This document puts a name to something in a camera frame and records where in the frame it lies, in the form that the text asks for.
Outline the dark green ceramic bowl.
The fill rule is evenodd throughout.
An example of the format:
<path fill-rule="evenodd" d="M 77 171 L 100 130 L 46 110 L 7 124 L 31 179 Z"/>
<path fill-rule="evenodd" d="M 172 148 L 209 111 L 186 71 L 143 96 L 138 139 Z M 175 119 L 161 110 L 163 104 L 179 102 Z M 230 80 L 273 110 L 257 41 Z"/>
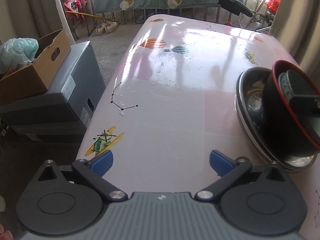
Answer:
<path fill-rule="evenodd" d="M 307 83 L 306 79 L 294 70 L 286 72 L 290 88 L 294 95 L 316 95 L 313 88 Z"/>

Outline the grey green ceramic bowl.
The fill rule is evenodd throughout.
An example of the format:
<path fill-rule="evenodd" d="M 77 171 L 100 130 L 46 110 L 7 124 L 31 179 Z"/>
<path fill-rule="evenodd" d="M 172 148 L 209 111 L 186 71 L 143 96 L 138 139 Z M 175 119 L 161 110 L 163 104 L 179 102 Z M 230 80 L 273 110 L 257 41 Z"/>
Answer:
<path fill-rule="evenodd" d="M 287 103 L 290 103 L 290 100 L 293 98 L 294 93 L 292 91 L 292 88 L 290 86 L 289 78 L 287 73 L 281 73 L 278 76 L 278 85 L 280 87 L 280 90 L 286 99 Z"/>

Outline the red and black bowl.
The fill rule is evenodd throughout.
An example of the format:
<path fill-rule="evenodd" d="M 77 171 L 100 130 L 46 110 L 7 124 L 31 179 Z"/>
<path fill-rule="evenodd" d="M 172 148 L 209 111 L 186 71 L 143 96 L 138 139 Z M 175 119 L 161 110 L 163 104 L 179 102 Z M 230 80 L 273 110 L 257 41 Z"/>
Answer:
<path fill-rule="evenodd" d="M 291 110 L 278 85 L 278 76 L 288 70 L 298 72 L 319 95 L 301 69 L 288 61 L 275 62 L 263 88 L 260 131 L 276 156 L 310 157 L 319 154 L 319 118 L 297 116 Z"/>

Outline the stainless steel bowl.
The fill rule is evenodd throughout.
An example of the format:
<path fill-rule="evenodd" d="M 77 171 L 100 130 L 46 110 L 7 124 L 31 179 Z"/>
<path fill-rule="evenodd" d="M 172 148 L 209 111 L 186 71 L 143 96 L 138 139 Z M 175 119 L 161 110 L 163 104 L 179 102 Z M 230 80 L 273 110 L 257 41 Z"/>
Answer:
<path fill-rule="evenodd" d="M 311 167 L 316 161 L 317 155 L 314 154 L 310 157 L 294 157 L 292 155 L 278 157 L 268 148 L 259 133 L 262 122 L 261 96 L 270 74 L 271 70 L 264 67 L 252 67 L 240 74 L 236 82 L 235 100 L 238 120 L 255 153 L 264 162 L 277 161 L 286 171 L 298 173 Z"/>

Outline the grey storage box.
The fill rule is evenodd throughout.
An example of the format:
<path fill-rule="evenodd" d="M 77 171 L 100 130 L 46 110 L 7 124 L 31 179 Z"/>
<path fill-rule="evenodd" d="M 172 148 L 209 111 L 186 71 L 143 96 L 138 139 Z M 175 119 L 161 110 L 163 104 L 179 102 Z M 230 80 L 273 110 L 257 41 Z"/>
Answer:
<path fill-rule="evenodd" d="M 48 91 L 1 106 L 1 119 L 35 142 L 77 144 L 105 88 L 91 42 L 75 44 Z"/>

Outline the beige curtain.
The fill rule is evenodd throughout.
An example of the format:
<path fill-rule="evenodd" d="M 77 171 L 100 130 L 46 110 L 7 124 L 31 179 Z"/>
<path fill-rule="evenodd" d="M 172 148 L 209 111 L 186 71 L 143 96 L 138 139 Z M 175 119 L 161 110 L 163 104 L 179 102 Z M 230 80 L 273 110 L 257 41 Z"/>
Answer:
<path fill-rule="evenodd" d="M 280 0 L 269 34 L 319 85 L 319 0 Z"/>

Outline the red plastic bag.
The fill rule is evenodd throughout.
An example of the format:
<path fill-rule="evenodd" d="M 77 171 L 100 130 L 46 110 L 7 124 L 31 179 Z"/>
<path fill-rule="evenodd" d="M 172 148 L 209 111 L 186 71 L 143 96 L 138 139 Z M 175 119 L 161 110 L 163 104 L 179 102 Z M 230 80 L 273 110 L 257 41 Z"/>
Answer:
<path fill-rule="evenodd" d="M 279 4 L 280 4 L 280 1 L 281 0 L 269 0 L 266 4 L 267 6 L 267 10 L 275 15 L 277 13 L 277 10 L 278 10 L 278 7 L 279 7 Z"/>

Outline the brown cardboard box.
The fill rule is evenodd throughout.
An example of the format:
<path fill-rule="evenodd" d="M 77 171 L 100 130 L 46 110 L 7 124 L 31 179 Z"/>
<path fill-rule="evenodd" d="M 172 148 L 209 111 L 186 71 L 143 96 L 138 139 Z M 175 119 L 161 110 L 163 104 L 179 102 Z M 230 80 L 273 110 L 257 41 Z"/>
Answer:
<path fill-rule="evenodd" d="M 33 62 L 1 77 L 1 105 L 47 91 L 71 51 L 64 29 L 40 38 L 38 43 Z"/>

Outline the black bicycle seat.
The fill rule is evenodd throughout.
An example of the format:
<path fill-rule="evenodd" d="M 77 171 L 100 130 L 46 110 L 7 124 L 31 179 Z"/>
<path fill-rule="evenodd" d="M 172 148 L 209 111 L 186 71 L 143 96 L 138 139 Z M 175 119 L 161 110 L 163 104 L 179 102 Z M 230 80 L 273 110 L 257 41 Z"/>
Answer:
<path fill-rule="evenodd" d="M 219 0 L 218 4 L 223 9 L 227 10 L 231 14 L 239 16 L 240 14 L 244 14 L 247 17 L 252 17 L 252 11 L 244 5 L 244 3 L 239 0 Z"/>

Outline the white sneaker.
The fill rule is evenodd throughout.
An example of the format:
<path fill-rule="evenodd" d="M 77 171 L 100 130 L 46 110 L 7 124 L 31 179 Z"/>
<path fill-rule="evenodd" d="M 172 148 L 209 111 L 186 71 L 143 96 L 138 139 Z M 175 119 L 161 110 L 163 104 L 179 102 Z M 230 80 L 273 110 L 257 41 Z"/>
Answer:
<path fill-rule="evenodd" d="M 104 24 L 104 23 L 99 24 L 98 26 L 96 26 L 95 34 L 96 35 L 102 35 L 105 32 L 105 27 L 106 27 L 106 24 Z"/>
<path fill-rule="evenodd" d="M 115 29 L 117 29 L 117 27 L 118 27 L 117 22 L 107 21 L 105 23 L 105 33 L 107 34 L 112 33 Z"/>

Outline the teal plastic bag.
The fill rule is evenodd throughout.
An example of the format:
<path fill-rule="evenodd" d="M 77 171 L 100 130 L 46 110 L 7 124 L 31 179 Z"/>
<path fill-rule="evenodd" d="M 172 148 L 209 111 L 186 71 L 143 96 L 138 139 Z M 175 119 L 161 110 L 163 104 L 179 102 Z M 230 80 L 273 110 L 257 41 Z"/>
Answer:
<path fill-rule="evenodd" d="M 38 40 L 34 38 L 9 39 L 1 45 L 1 74 L 33 62 L 38 49 Z"/>

